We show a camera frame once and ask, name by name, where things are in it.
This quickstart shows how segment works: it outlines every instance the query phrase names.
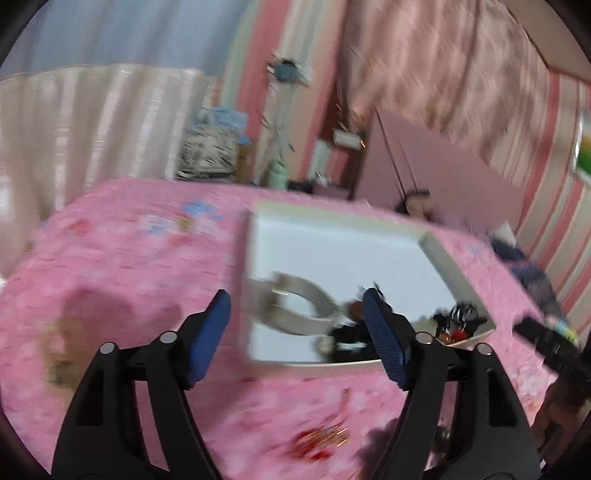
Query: white box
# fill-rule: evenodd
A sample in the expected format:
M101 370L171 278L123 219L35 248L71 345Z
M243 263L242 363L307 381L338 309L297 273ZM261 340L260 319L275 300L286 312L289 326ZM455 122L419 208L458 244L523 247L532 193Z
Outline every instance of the white box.
M317 351L318 336L289 335L260 320L261 292L274 273L311 280L338 304L355 299L360 288L382 290L392 309L416 331L435 333L430 317L469 301L488 321L476 335L454 344L468 348L484 340L495 324L466 277L428 229L330 210L260 203L249 226L245 288L244 348L253 374L346 374L380 369L381 361L330 364ZM309 304L290 296L288 307L309 314Z

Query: white curtain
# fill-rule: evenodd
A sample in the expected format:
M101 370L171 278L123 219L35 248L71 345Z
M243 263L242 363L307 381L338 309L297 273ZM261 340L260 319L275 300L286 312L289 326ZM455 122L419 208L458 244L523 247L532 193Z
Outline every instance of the white curtain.
M0 274L40 220L98 182L172 179L187 116L210 81L195 69L117 64L0 82Z

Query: floral bedspread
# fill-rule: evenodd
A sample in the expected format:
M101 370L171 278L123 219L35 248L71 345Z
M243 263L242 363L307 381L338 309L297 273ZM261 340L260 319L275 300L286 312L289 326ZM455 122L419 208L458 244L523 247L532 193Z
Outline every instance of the floral bedspread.
M149 342L202 311L219 288L239 303L246 220L259 200L408 220L363 203L239 186L122 179L110 181L56 213L0 296L0 394L24 443L47 469L68 399L47 381L41 338L59 318L84 321L92 352L104 341L122 348ZM553 376L511 333L538 310L475 238L434 228L481 297L498 329L489 338L530 421ZM239 347L234 308L207 378L188 392L196 423L225 478L354 478L375 433L398 417L405 394L380 372L331 378L252 378ZM288 454L291 439L337 409L350 389L349 441L328 460ZM138 402L148 453L165 466L147 413Z

